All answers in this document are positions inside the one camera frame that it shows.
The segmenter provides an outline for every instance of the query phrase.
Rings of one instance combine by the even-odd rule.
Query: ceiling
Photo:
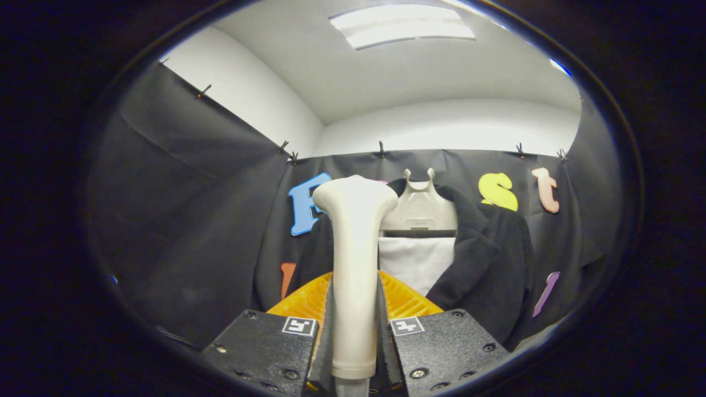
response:
[[[578,89],[546,55],[477,14],[455,8],[475,41],[425,39],[356,51],[328,18],[380,4],[438,0],[262,0],[216,27],[242,43],[324,124],[418,102],[526,100],[579,113]]]

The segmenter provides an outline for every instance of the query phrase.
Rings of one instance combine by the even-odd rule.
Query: black fabric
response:
[[[578,200],[581,214],[583,263],[593,263],[605,255],[615,242],[623,203],[621,180],[625,170],[618,163],[618,152],[610,131],[590,96],[582,92],[581,120],[576,138],[567,153],[566,173]],[[627,174],[635,179],[635,174]]]
[[[400,196],[406,181],[388,186]],[[496,340],[504,343],[529,305],[534,252],[527,223],[502,207],[472,203],[450,186],[437,192],[454,203],[458,234],[454,262],[427,297],[444,310],[466,309]],[[333,270],[333,229],[323,216],[312,231],[310,244],[299,258],[290,284],[296,290]]]
[[[92,236],[122,293],[199,348],[251,306],[287,156],[164,66],[121,101],[88,176]]]
[[[511,191],[517,196],[519,203],[517,214],[527,222],[536,258],[530,276],[531,296],[525,302],[529,302],[527,304],[534,308],[544,291],[547,276],[556,271],[561,272],[538,316],[532,318],[532,310],[522,308],[523,317],[517,322],[512,337],[505,341],[508,346],[518,343],[517,338],[532,335],[564,317],[573,308],[577,297],[581,296],[580,286],[585,284],[585,275],[593,273],[581,270],[583,266],[593,262],[582,261],[583,219],[578,210],[573,185],[566,172],[566,164],[549,156],[526,155],[521,159],[514,153],[487,150],[400,150],[389,152],[384,159],[375,153],[359,153],[301,160],[298,165],[288,167],[273,202],[256,269],[257,296],[264,309],[280,301],[282,262],[297,263],[295,273],[299,281],[292,281],[291,290],[301,285],[304,280],[321,274],[316,267],[312,268],[302,262],[300,257],[333,257],[331,234],[327,232],[326,237],[314,237],[322,227],[324,215],[319,215],[319,221],[314,224],[311,232],[298,236],[291,236],[289,233],[294,218],[292,199],[288,197],[287,192],[317,174],[327,172],[333,179],[359,174],[369,179],[390,181],[398,179],[404,169],[409,168],[412,178],[426,179],[426,170],[432,167],[436,172],[435,182],[438,185],[451,186],[471,203],[470,206],[478,206],[482,200],[478,190],[480,177],[489,172],[503,172],[513,181]],[[532,176],[532,170],[539,167],[545,167],[557,182],[554,198],[561,205],[558,213],[547,212],[539,201],[537,178]],[[478,208],[483,209],[486,206],[484,204]],[[318,243],[307,243],[312,239]],[[518,285],[515,294],[526,292],[522,283]]]

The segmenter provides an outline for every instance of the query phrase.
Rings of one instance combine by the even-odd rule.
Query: white plastic hanger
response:
[[[458,229],[456,208],[452,201],[439,196],[434,188],[434,170],[426,171],[427,182],[411,182],[405,170],[405,192],[397,207],[383,218],[380,236],[454,237]]]

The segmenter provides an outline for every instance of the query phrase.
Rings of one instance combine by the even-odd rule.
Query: white cylindrical object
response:
[[[313,202],[333,226],[334,377],[365,379],[375,374],[380,222],[397,205],[390,187],[358,175],[319,186]]]

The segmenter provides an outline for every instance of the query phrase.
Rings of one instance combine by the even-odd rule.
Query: white cloth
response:
[[[379,237],[380,270],[426,296],[453,262],[454,237]]]

